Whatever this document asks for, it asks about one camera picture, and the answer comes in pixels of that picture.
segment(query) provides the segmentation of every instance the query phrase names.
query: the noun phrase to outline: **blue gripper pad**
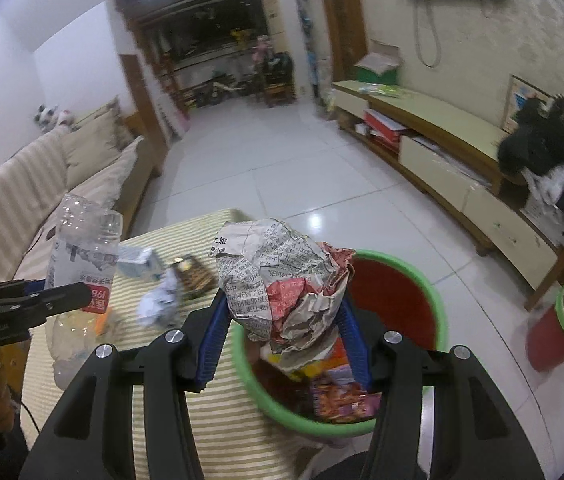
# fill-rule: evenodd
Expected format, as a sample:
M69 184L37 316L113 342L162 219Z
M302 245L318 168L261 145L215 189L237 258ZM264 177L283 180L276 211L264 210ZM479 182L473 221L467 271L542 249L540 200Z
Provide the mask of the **blue gripper pad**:
M198 371L196 373L196 383L201 387L213 379L216 374L217 362L224 346L226 333L231 323L229 304L226 296L222 298L216 306L211 321L208 324L200 349L198 350Z
M335 322L338 324L340 337L344 343L344 349L347 351L348 363L351 366L353 378L365 390L369 390L371 387L369 350L364 342L364 337L351 310L347 296L344 297L340 304L340 309L335 316Z

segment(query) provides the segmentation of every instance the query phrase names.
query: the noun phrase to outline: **metal screw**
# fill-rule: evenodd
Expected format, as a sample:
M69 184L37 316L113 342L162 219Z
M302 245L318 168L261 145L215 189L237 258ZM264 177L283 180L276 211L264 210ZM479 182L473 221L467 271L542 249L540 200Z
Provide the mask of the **metal screw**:
M471 351L466 346L456 346L453 353L458 359L468 359L471 357Z
M384 332L384 340L387 343L397 345L402 342L402 334L395 330L389 330L388 332Z
M108 357L113 353L113 346L111 345L100 345L95 349L95 355L100 358Z
M169 343L179 343L184 339L184 332L182 332L182 330L169 330L164 334L164 338Z

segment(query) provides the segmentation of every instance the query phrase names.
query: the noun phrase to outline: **framed picture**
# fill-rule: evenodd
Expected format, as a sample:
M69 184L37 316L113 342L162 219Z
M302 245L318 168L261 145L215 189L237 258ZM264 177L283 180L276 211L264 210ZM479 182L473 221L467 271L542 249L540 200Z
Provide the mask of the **framed picture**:
M526 100L533 97L539 98L543 103L549 99L549 95L537 86L533 86L517 76L510 76L501 126L505 132L512 134L515 131L518 127L518 122L516 121L518 112L522 109Z

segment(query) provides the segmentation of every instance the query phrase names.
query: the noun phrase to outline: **plastic bottle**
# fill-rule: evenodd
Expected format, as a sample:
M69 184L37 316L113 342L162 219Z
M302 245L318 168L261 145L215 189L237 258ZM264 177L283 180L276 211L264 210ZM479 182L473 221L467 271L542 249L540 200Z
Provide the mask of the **plastic bottle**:
M54 378L64 390L99 344L98 333L104 325L101 318L107 310L118 259L122 215L68 194L62 200L56 229L46 288L85 282L92 293L85 309L60 314L46 323Z

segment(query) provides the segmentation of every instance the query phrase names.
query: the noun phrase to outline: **crumpled newspaper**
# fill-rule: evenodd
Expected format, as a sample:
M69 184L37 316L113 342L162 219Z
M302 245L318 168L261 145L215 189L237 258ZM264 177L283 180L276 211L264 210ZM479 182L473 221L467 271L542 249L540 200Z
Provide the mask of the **crumpled newspaper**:
M293 371L329 354L354 250L316 243L273 218L226 223L211 246L233 319Z

